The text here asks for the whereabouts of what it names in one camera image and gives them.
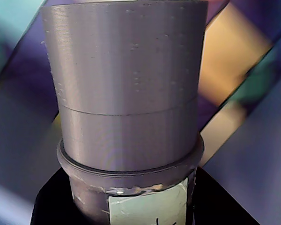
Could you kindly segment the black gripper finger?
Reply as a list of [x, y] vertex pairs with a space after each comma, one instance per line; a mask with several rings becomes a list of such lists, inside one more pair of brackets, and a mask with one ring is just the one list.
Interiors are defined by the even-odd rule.
[[31, 217], [32, 225], [90, 225], [76, 207], [68, 175], [58, 169], [39, 190]]
[[196, 225], [257, 225], [254, 219], [203, 168], [196, 171], [193, 213]]

